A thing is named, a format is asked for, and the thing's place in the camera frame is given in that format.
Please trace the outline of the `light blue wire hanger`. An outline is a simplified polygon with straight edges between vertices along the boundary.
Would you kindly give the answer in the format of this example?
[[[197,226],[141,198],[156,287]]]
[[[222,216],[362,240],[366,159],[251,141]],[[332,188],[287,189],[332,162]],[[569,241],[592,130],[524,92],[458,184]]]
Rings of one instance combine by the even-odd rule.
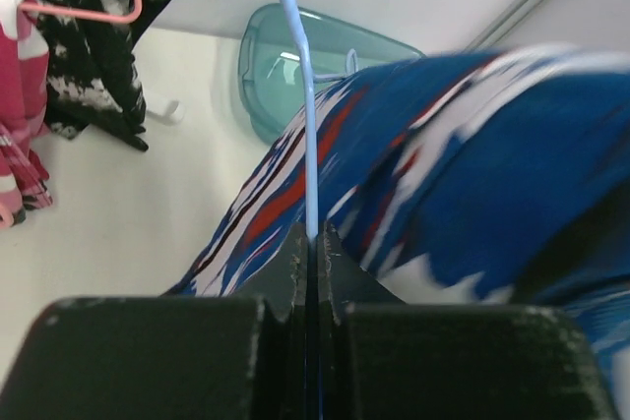
[[[318,195],[318,148],[317,120],[315,105],[316,83],[329,83],[340,80],[358,70],[357,54],[350,49],[346,55],[346,71],[337,75],[316,75],[312,69],[308,38],[301,21],[296,0],[280,0],[283,6],[289,31],[298,51],[299,66],[304,88],[305,112],[305,223],[306,236],[310,243],[315,243],[319,233],[319,195]]]

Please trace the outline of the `blue white patterned trousers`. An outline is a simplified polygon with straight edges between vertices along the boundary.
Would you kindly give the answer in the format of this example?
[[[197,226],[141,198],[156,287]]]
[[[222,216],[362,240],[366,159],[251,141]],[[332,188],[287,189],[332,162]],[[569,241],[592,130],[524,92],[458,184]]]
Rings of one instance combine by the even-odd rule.
[[[629,57],[567,45],[369,67],[315,97],[319,216],[440,301],[556,305],[629,350]]]

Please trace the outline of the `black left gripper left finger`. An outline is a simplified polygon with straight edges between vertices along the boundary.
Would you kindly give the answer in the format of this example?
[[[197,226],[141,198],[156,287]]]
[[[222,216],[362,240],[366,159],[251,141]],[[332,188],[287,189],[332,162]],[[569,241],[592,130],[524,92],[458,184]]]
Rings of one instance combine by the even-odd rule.
[[[307,239],[224,297],[66,298],[33,321],[5,419],[302,419]]]

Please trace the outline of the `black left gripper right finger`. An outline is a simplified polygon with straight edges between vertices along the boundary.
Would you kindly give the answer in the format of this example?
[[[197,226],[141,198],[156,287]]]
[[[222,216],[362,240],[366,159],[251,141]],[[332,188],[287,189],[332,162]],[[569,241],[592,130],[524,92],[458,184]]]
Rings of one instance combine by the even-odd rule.
[[[561,312],[410,305],[318,238],[325,419],[614,419],[583,334]]]

